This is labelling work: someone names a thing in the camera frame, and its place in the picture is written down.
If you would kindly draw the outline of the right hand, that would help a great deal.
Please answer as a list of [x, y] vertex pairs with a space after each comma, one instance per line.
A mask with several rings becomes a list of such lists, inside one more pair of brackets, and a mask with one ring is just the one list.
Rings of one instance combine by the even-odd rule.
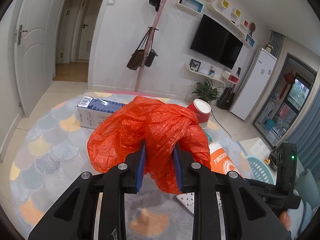
[[291, 227], [291, 218], [290, 216], [287, 214], [286, 211], [283, 211], [280, 216], [279, 216], [279, 220], [280, 222], [283, 224], [283, 226], [285, 226], [285, 228], [287, 229], [287, 231], [290, 230]]

